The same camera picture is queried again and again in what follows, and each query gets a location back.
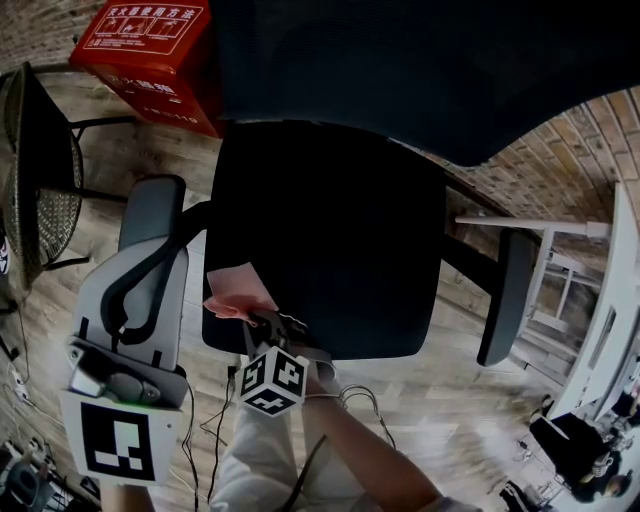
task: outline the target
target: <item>cable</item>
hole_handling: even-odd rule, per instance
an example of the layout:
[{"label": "cable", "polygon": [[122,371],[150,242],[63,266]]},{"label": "cable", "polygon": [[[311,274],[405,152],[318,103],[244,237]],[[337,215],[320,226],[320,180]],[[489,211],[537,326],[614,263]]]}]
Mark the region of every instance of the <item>cable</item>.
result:
[{"label": "cable", "polygon": [[66,496],[63,496],[63,495],[62,495],[62,494],[60,494],[59,492],[58,492],[58,493],[55,493],[53,496],[51,496],[51,499],[52,499],[53,501],[55,501],[58,505],[64,505],[64,506],[66,506],[66,504],[67,504],[67,497],[66,497]]},{"label": "cable", "polygon": [[[11,398],[9,397],[9,395],[7,395],[7,389],[11,393]],[[7,401],[13,409],[13,423],[16,426],[16,434],[18,435],[20,446],[23,446],[24,443],[22,441],[22,434],[20,434],[20,425],[18,425],[18,419],[16,418],[16,413],[18,412],[18,410],[16,409],[15,395],[13,393],[13,390],[7,384],[2,384],[2,390],[4,391],[4,396],[7,398]]]},{"label": "cable", "polygon": [[195,416],[195,408],[196,408],[196,400],[193,396],[193,390],[191,389],[191,384],[187,381],[187,386],[189,388],[189,394],[191,395],[191,419],[189,420],[189,428],[187,429],[187,435],[182,440],[182,452],[185,457],[189,461],[189,465],[191,466],[191,473],[193,474],[193,482],[195,484],[195,489],[193,489],[193,499],[194,499],[194,510],[198,510],[199,499],[198,499],[198,471],[196,470],[196,465],[193,462],[193,453],[191,452],[191,435],[193,433],[193,418]]},{"label": "cable", "polygon": [[20,330],[22,331],[22,344],[24,345],[24,361],[27,365],[27,378],[22,383],[23,385],[29,382],[31,378],[31,371],[29,369],[29,348],[27,346],[27,337],[24,335],[24,324],[22,323],[22,310],[18,306],[18,316],[20,317]]},{"label": "cable", "polygon": [[313,447],[313,450],[311,450],[311,453],[309,454],[309,457],[307,457],[307,461],[304,463],[304,467],[300,472],[300,476],[298,477],[298,480],[296,480],[296,485],[293,486],[293,490],[289,495],[289,499],[284,504],[284,507],[282,507],[281,512],[289,512],[293,507],[293,505],[295,504],[296,499],[298,499],[298,495],[302,490],[302,484],[304,483],[304,479],[307,477],[307,473],[309,472],[309,468],[311,467],[311,463],[313,462],[313,459],[316,456],[316,453],[318,453],[318,450],[320,450],[320,447],[323,445],[323,443],[326,440],[327,440],[327,436],[322,436],[320,440],[316,443],[316,445]]},{"label": "cable", "polygon": [[[211,431],[211,430],[209,430],[208,428],[205,428],[205,425],[207,425],[210,421],[215,420],[221,414],[222,414],[222,411],[220,411],[218,414],[214,414],[213,416],[211,416],[211,418],[209,418],[204,423],[200,423],[200,430],[203,430],[207,434],[211,434],[213,437],[215,437],[217,439],[216,433]],[[225,446],[229,446],[224,439],[220,439],[220,442]]]},{"label": "cable", "polygon": [[69,504],[75,499],[72,494],[67,490],[67,475],[62,479],[62,485],[59,486],[60,490],[63,492],[62,499],[65,500],[64,509],[66,510]]},{"label": "cable", "polygon": [[[173,469],[169,469],[169,472],[180,482],[182,482],[184,484],[184,486],[189,489],[191,492],[196,492],[196,490],[191,487],[189,485],[189,483],[186,480],[183,480]],[[203,500],[206,500],[207,497],[204,494],[200,494],[198,493],[198,496],[200,496]]]},{"label": "cable", "polygon": [[220,420],[218,421],[218,428],[216,429],[216,462],[213,465],[213,472],[211,474],[211,486],[209,487],[209,492],[207,493],[207,503],[211,502],[211,494],[213,493],[213,484],[216,481],[216,472],[218,471],[218,450],[220,445],[220,429],[222,428],[222,420],[224,420],[224,413],[231,405],[231,400],[229,397],[229,389],[231,388],[231,383],[235,382],[232,375],[229,375],[227,379],[227,388],[225,390],[224,395],[224,405],[222,406],[222,411],[220,411]]},{"label": "cable", "polygon": [[[7,396],[7,389],[11,392],[11,394],[12,394],[13,396],[15,396],[15,392],[14,392],[14,391],[9,387],[9,386],[7,386],[6,384],[2,384],[2,386],[3,386],[3,389],[4,389],[4,394],[5,394],[5,396],[7,397],[7,399],[8,399],[8,396]],[[15,403],[13,403],[13,406],[14,406],[14,407],[13,407],[14,412],[17,412],[18,414],[20,414],[20,416],[22,417],[22,419],[23,419],[23,420],[24,420],[24,421],[29,425],[29,427],[30,427],[30,428],[32,428],[32,429],[36,432],[36,434],[38,434],[38,435],[40,436],[40,438],[41,438],[43,441],[45,441],[45,442],[46,442],[46,437],[45,437],[45,436],[44,436],[44,434],[43,434],[42,432],[40,432],[40,430],[38,430],[38,428],[33,424],[32,419],[31,419],[31,418],[28,418],[28,417],[27,417],[27,416],[22,412],[22,410],[21,410],[21,409],[19,409],[19,408],[15,407]]]},{"label": "cable", "polygon": [[6,372],[6,375],[4,376],[4,378],[5,378],[5,380],[6,380],[7,382],[13,382],[13,379],[10,379],[10,378],[9,378],[9,373],[11,372],[11,369],[12,369],[12,368],[13,368],[14,370],[16,370],[16,366],[13,364],[13,362],[12,362],[12,361],[9,361],[9,362],[7,363],[7,372]]},{"label": "cable", "polygon": [[[394,449],[397,450],[396,441],[395,441],[395,439],[393,439],[393,436],[391,435],[391,432],[389,432],[387,424],[385,423],[384,419],[382,418],[382,414],[380,414],[380,408],[378,406],[378,399],[376,398],[376,396],[373,393],[373,391],[371,391],[366,386],[361,386],[361,385],[358,385],[358,384],[352,384],[352,385],[345,386],[344,388],[342,388],[342,391],[340,391],[340,393],[338,395],[334,395],[334,394],[331,394],[331,393],[316,393],[316,394],[312,394],[312,395],[307,395],[305,397],[305,399],[306,398],[337,398],[338,400],[340,400],[342,402],[342,405],[344,406],[344,408],[348,409],[347,408],[347,401],[350,398],[353,398],[354,396],[366,396],[367,398],[369,398],[369,400],[371,400],[371,403],[373,404],[373,411],[374,411],[375,415],[377,416],[378,421],[380,422],[380,425],[382,425],[382,428],[384,429],[384,432],[385,432],[385,434],[387,436],[387,439],[389,440],[389,443],[393,446]],[[296,502],[296,499],[298,498],[298,495],[302,491],[302,485],[304,484],[304,480],[305,480],[305,478],[307,476],[307,472],[309,471],[309,468],[311,467],[311,463],[313,462],[313,459],[316,456],[316,453],[318,453],[318,450],[320,449],[322,444],[326,441],[326,439],[327,439],[327,436],[322,436],[320,438],[320,440],[316,443],[316,445],[313,447],[313,449],[311,450],[311,453],[309,454],[309,457],[307,457],[307,460],[304,463],[304,467],[302,468],[302,471],[300,472],[300,476],[298,477],[298,480],[296,480],[296,484],[293,487],[293,490],[291,491],[291,494],[289,495],[289,499],[287,500],[287,502],[282,507],[281,512],[289,512],[292,509],[293,505]]]},{"label": "cable", "polygon": [[[349,391],[352,390],[362,390],[364,391],[364,393],[362,392],[358,392],[358,393],[352,393],[348,396],[345,396]],[[347,408],[347,401],[354,397],[354,396],[366,396],[369,398],[369,400],[371,400],[371,403],[373,404],[373,412],[375,413],[375,415],[378,418],[378,421],[380,422],[380,425],[382,426],[387,439],[389,440],[389,443],[391,444],[391,446],[394,447],[394,449],[398,449],[396,446],[396,441],[393,438],[393,436],[391,435],[391,432],[389,432],[389,428],[387,427],[387,424],[384,421],[384,418],[382,417],[382,414],[380,413],[380,407],[378,405],[378,399],[376,398],[375,394],[373,393],[373,391],[371,391],[368,387],[366,386],[361,386],[359,384],[351,384],[349,386],[345,386],[342,391],[340,391],[340,399],[342,400],[342,403],[344,404],[345,408]]]},{"label": "cable", "polygon": [[62,428],[65,428],[64,423],[62,423],[61,421],[58,421],[57,419],[55,419],[53,416],[50,416],[49,414],[47,414],[46,412],[44,412],[43,410],[41,410],[36,404],[34,404],[33,402],[31,402],[30,400],[25,401],[25,403],[32,407],[33,409],[35,409],[36,411],[38,411],[40,414],[42,414],[43,416],[49,418],[51,421],[57,423],[58,425],[60,425]]}]

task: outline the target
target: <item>person sitting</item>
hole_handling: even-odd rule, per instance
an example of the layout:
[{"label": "person sitting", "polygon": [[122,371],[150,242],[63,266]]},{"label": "person sitting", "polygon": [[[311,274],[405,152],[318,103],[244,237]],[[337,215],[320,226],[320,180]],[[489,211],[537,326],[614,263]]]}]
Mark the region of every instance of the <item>person sitting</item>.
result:
[{"label": "person sitting", "polygon": [[581,503],[598,495],[620,497],[631,485],[632,471],[619,474],[622,457],[605,443],[598,431],[574,414],[549,421],[546,414],[553,401],[545,397],[541,410],[531,417],[529,430],[549,456],[558,475]]},{"label": "person sitting", "polygon": [[634,386],[631,392],[623,391],[616,404],[611,408],[630,427],[640,425],[640,411],[638,410],[638,403],[640,403],[639,387]]}]

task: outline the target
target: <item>red box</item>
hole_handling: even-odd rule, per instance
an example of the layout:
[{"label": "red box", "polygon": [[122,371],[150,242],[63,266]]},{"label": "red box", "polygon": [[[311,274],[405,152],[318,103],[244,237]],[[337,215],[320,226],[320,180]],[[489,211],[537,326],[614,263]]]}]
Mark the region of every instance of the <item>red box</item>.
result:
[{"label": "red box", "polygon": [[216,40],[207,0],[109,0],[69,62],[149,121],[221,138]]}]

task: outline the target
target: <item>white cable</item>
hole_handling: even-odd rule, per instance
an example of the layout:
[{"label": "white cable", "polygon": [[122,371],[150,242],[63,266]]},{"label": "white cable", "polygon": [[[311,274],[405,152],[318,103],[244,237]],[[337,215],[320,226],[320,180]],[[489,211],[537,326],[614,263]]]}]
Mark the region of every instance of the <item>white cable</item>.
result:
[{"label": "white cable", "polygon": [[33,402],[31,402],[31,407],[33,407],[36,411],[38,411],[40,414],[42,414],[43,416],[46,416],[47,418],[49,418],[51,421],[54,421],[55,423],[57,423],[58,425],[60,425],[62,428],[64,427],[64,423],[62,423],[61,421],[58,421],[57,419],[55,419],[53,416],[49,416],[46,412],[40,410],[38,408],[38,406],[36,404],[34,404]]},{"label": "white cable", "polygon": [[18,425],[18,419],[17,419],[17,413],[16,413],[16,397],[15,397],[15,391],[9,386],[9,382],[11,382],[13,384],[13,378],[9,378],[9,373],[11,372],[11,370],[15,370],[16,367],[13,364],[12,361],[9,361],[9,363],[7,363],[7,373],[5,376],[5,379],[7,381],[7,387],[11,390],[11,407],[13,408],[13,423],[16,426],[16,433],[18,434],[18,441],[20,442],[20,445],[23,446],[24,443],[22,442],[22,435],[20,434],[20,427]]},{"label": "white cable", "polygon": [[[20,434],[20,425],[18,424],[18,418],[17,418],[18,414],[16,412],[15,393],[7,384],[2,384],[2,388],[3,388],[2,391],[4,393],[5,398],[10,403],[11,408],[13,409],[13,423],[16,426],[16,434],[18,436],[18,442],[20,443],[20,446],[24,446],[24,443],[22,441],[22,434]],[[11,396],[7,395],[7,388],[11,392]]]},{"label": "white cable", "polygon": [[[357,391],[356,393],[351,393],[351,394],[347,394],[349,393],[349,391]],[[389,432],[389,428],[387,427],[387,424],[384,421],[384,418],[382,417],[382,414],[380,413],[380,407],[378,405],[378,399],[376,398],[376,395],[373,393],[373,391],[371,391],[368,387],[366,386],[361,386],[359,384],[350,384],[348,386],[345,386],[344,388],[342,388],[342,390],[340,391],[339,394],[334,395],[331,393],[315,393],[312,395],[307,395],[305,397],[306,398],[337,398],[338,400],[340,400],[342,402],[342,405],[344,406],[345,409],[348,409],[347,407],[347,401],[354,397],[354,396],[366,396],[367,398],[369,398],[369,400],[371,400],[371,403],[373,404],[373,412],[376,415],[376,417],[378,418],[378,421],[380,422],[380,425],[382,426],[382,429],[384,430],[385,435],[387,436],[387,440],[389,441],[389,444],[391,444],[394,448],[396,447],[396,442],[393,439],[393,436],[391,435],[391,432]]]},{"label": "white cable", "polygon": [[[182,483],[184,484],[184,486],[185,486],[187,489],[189,489],[191,492],[193,492],[193,493],[195,493],[195,492],[196,492],[196,491],[193,489],[193,487],[191,487],[191,486],[189,485],[189,483],[188,483],[186,480],[183,480],[182,478],[180,478],[180,477],[176,474],[176,472],[175,472],[173,469],[169,469],[169,472],[170,472],[170,473],[171,473],[171,474],[172,474],[172,475],[173,475],[177,480],[179,480],[180,482],[182,482]],[[206,497],[206,496],[204,496],[204,495],[202,495],[202,494],[200,494],[200,493],[198,493],[198,496],[200,496],[204,501],[207,501],[207,497]]]}]

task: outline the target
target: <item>wooden floor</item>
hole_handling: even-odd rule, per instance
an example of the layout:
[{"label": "wooden floor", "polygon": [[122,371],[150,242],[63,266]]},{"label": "wooden floor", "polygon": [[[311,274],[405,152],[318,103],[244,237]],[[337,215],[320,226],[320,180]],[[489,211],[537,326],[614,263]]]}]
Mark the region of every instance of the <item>wooden floor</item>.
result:
[{"label": "wooden floor", "polygon": [[[128,107],[91,77],[49,75],[42,79],[54,100],[71,120],[121,115]],[[187,183],[185,204],[208,199],[220,142],[171,128],[151,125],[109,126],[88,129],[81,142],[86,186],[126,195],[138,178],[174,173]],[[0,165],[7,165],[0,152]],[[78,227],[65,257],[89,254],[91,263],[42,275],[22,306],[29,347],[31,400],[44,412],[60,418],[57,391],[68,383],[65,359],[76,294],[84,277],[116,251],[123,209],[98,201],[85,201]],[[180,364],[195,391],[194,456],[206,494],[213,468],[214,438],[197,428],[220,411],[224,399],[226,366],[235,358],[205,346],[200,337],[200,299],[204,237],[189,246],[190,267],[182,321]],[[443,265],[440,292],[475,310],[486,310],[487,297]],[[416,462],[441,490],[487,511],[504,510],[497,492],[505,479],[533,485],[543,494],[557,484],[549,461],[539,454],[526,419],[544,390],[506,361],[490,370],[475,363],[478,327],[438,305],[427,341],[414,357],[339,364],[344,384],[360,383],[379,397],[381,412],[398,447]],[[20,346],[18,315],[9,317],[0,332]],[[25,358],[16,361],[26,371]],[[3,382],[9,382],[4,371]],[[39,435],[52,446],[62,474],[71,485],[74,472],[64,429],[22,404],[12,404],[0,393],[0,438],[26,442]],[[350,408],[374,430],[379,430],[370,404],[354,399]],[[229,410],[221,438],[232,437],[234,408]],[[186,431],[188,418],[184,420]],[[525,439],[536,457],[522,460],[517,442]],[[300,464],[304,461],[301,422],[294,417],[293,442]],[[189,465],[176,446],[173,469],[193,485]],[[193,495],[173,476],[166,486],[153,490],[158,510],[192,510]]]}]

